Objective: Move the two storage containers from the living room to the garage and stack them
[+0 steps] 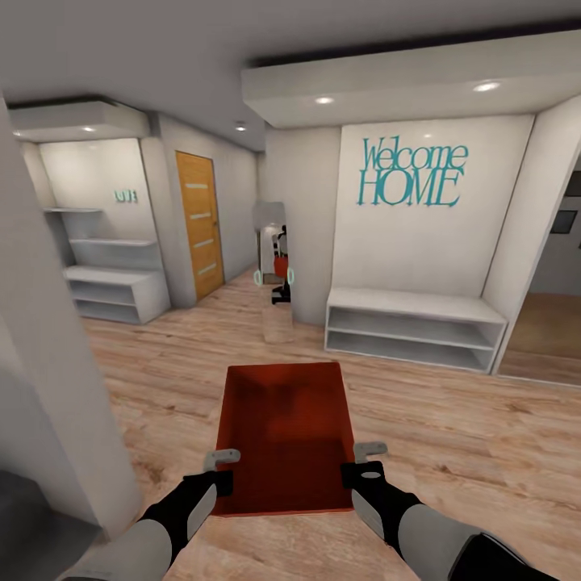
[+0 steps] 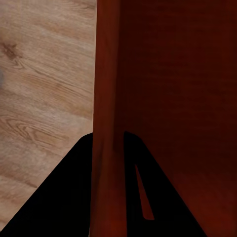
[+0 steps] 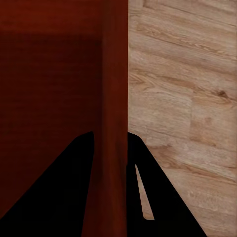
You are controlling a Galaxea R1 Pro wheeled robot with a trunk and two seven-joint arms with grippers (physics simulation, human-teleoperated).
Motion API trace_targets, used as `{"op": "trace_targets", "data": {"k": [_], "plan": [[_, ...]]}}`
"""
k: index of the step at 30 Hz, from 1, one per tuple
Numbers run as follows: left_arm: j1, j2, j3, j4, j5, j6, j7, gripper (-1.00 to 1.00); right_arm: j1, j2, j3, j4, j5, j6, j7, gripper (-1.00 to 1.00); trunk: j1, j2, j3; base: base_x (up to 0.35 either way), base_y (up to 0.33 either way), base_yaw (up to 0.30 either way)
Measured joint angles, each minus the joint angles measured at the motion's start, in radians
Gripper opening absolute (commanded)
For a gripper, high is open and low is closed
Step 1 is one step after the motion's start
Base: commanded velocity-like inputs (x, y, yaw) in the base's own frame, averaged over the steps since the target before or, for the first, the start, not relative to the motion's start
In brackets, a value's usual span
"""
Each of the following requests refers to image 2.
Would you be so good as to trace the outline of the storage box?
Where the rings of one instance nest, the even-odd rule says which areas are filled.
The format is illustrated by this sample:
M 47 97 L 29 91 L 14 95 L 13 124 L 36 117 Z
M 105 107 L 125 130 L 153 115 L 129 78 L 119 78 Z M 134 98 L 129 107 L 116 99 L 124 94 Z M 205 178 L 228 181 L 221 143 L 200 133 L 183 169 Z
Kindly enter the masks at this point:
M 207 237 L 237 237 L 237 0 L 97 0 L 89 237 L 127 237 L 126 131 Z

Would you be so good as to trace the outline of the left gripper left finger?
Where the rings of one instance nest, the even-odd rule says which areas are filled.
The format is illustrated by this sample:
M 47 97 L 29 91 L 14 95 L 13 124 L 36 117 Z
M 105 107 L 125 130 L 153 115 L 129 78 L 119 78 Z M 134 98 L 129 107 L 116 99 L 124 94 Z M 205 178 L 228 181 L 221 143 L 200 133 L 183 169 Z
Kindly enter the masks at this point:
M 0 237 L 89 237 L 92 142 L 79 139 Z

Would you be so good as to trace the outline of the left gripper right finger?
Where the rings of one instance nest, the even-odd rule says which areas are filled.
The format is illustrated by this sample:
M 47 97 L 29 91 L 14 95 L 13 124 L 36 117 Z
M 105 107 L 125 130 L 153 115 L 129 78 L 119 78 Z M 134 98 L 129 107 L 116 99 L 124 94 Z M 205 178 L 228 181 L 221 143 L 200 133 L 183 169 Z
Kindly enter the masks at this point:
M 155 220 L 143 217 L 137 165 Z M 143 140 L 124 133 L 127 237 L 207 237 Z

